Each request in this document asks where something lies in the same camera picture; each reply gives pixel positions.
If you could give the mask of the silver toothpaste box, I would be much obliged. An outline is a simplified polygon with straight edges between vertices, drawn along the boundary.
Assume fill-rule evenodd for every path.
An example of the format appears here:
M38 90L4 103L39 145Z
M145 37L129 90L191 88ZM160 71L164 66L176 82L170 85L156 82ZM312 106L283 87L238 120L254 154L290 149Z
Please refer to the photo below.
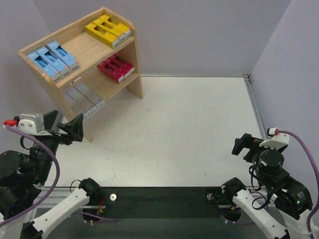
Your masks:
M84 113L88 113L89 116L93 116L98 112L97 107L76 88L69 89L66 94L82 108Z
M70 105L76 115L79 115L80 113L83 114L83 122L85 122L90 117L89 113L73 99Z
M84 95L91 103L93 103L98 110L102 109L105 106L105 101L100 97L95 91L89 88L84 83L79 83L75 88Z

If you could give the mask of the blue toothpaste box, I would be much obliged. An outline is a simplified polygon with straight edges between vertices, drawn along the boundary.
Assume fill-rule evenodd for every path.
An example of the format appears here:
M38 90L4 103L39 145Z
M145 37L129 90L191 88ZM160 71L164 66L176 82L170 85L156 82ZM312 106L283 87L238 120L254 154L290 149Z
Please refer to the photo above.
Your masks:
M53 53L54 56L62 60L62 62L64 62L65 65L71 70L71 72L80 69L77 59L70 52L65 50L65 48L62 47L57 41L48 43L47 48Z
M47 47L41 47L36 52L43 57L50 65L52 65L62 76L67 77L71 74L70 68L57 56L55 56Z
M31 59L40 69L46 73L50 79L57 83L62 79L61 74L57 71L51 64L49 64L42 56L40 56L37 52L33 51L27 55L29 59Z

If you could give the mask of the pink toothpaste box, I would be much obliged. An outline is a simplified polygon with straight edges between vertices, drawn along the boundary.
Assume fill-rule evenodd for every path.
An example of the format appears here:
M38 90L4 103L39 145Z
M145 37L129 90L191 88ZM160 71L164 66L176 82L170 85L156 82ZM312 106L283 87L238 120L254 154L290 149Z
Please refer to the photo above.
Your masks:
M120 73L122 73L122 74L124 75L125 79L128 78L128 77L131 75L128 70L119 67L119 66L116 65L115 62L113 62L110 58L107 59L107 60L105 60L104 62L110 63L112 66L114 66L118 72L120 72Z
M118 72L110 63L102 62L97 65L97 68L118 84L125 80L124 75Z
M133 64L123 60L118 55L114 54L110 57L110 59L119 67L128 70L131 74L136 72L136 68Z

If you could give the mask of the yellow toothpaste box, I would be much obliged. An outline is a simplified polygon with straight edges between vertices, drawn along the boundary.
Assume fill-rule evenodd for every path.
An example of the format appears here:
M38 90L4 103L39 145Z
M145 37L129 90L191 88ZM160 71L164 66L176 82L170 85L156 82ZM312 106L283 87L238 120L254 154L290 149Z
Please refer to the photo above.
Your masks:
M115 30L118 31L120 33L124 33L126 38L129 38L132 36L132 30L130 27L124 25L123 23L116 23L114 22L110 16L104 14L101 17L99 17L100 20L102 20L102 24L111 29L111 30Z
M93 23L97 26L97 29L103 33L111 33L116 36L120 43L126 40L126 35L121 30L118 30L115 26L107 23L104 20L96 19Z
M115 49L120 45L120 41L118 37L115 35L109 33L109 32L104 32L101 27L94 23L89 23L88 25L85 26L85 29L87 33L91 36L93 36L95 39L99 40L100 42L106 44L112 49Z

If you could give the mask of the yellow toothpaste box front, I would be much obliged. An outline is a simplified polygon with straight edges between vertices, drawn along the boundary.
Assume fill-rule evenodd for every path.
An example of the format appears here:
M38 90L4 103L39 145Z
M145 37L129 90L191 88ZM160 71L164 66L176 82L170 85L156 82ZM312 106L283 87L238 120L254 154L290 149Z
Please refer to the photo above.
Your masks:
M132 30L130 27L124 25L123 23L116 23L114 22L110 16L104 14L101 17L99 17L100 20L102 20L102 24L111 29L111 30L115 30L118 31L120 33L124 33L126 38L129 38L132 36Z

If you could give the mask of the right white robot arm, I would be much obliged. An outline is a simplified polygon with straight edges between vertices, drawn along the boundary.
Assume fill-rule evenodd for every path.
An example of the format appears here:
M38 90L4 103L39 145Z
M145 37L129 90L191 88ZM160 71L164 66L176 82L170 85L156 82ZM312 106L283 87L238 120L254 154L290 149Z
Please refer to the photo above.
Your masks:
M290 133L271 128L266 140L243 134L235 139L233 155L244 149L244 160L251 163L249 174L258 182L258 190L267 197L259 204L238 178L221 187L221 197L239 207L268 239L316 239L319 228L313 223L318 205L312 202L309 190L283 169L283 151L289 145Z

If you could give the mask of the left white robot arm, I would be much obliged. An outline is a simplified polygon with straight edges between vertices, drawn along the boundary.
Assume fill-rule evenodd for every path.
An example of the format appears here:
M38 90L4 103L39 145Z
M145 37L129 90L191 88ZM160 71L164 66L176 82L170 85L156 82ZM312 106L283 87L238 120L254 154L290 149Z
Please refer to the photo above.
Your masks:
M58 112L20 114L4 121L3 127L33 142L28 154L7 150L0 155L0 237L2 239L45 239L61 222L80 207L102 200L101 186L91 178L79 186L54 208L37 219L30 219L53 191L60 166L56 158L59 145L81 142L84 137L83 114L52 129Z

